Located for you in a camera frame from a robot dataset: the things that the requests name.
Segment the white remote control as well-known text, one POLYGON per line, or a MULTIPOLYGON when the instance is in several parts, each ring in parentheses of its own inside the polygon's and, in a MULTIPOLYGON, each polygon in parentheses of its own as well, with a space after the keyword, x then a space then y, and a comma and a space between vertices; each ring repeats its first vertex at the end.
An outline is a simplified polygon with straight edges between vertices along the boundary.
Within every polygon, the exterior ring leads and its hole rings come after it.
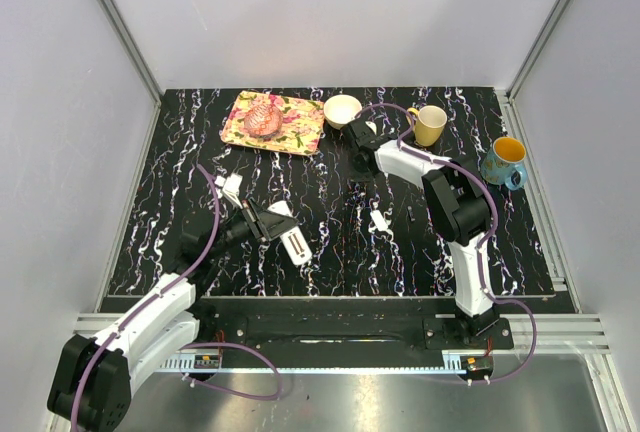
MULTIPOLYGON (((274 202, 268 207, 268 211, 274 212, 279 215, 284 215, 289 218, 294 218, 291 209, 286 201, 274 202)), ((297 223, 288 227, 285 232, 280 236, 280 240, 285 247, 285 250, 289 254, 291 262, 295 266, 302 266, 308 263, 312 258, 311 250, 300 230, 297 223)))

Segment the white battery cover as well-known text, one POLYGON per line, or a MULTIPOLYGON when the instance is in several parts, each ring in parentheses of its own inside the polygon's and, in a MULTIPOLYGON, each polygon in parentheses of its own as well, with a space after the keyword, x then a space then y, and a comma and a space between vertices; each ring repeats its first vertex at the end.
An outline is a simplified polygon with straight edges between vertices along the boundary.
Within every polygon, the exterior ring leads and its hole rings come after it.
POLYGON ((378 210, 373 209, 370 212, 371 220, 373 221, 375 228, 380 232, 389 232, 389 224, 385 219, 384 215, 378 210))

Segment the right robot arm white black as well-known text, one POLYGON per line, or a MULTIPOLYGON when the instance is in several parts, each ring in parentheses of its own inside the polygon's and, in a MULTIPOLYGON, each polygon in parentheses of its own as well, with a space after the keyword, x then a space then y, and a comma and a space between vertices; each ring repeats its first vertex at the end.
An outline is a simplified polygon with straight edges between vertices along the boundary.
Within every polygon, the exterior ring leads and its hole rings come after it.
POLYGON ((462 159, 421 151, 388 135, 377 135, 363 119, 342 129, 355 170, 394 175, 419 187, 435 233, 450 250, 456 284, 455 318, 445 332, 476 348, 498 322, 486 242, 495 231, 491 195, 462 159))

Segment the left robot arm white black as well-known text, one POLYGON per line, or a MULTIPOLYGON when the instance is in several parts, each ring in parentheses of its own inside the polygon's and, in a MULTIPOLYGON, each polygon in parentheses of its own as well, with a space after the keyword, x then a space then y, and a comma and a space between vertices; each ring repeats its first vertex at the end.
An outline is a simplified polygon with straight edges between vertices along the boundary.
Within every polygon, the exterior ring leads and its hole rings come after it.
POLYGON ((202 299, 215 279, 215 260, 250 239, 267 245, 298 231, 286 202, 263 208, 248 199, 222 224, 183 233, 169 271, 146 296, 102 331, 64 344, 47 409, 86 431, 115 430, 160 365, 184 346, 205 347, 217 337, 215 308, 202 299))

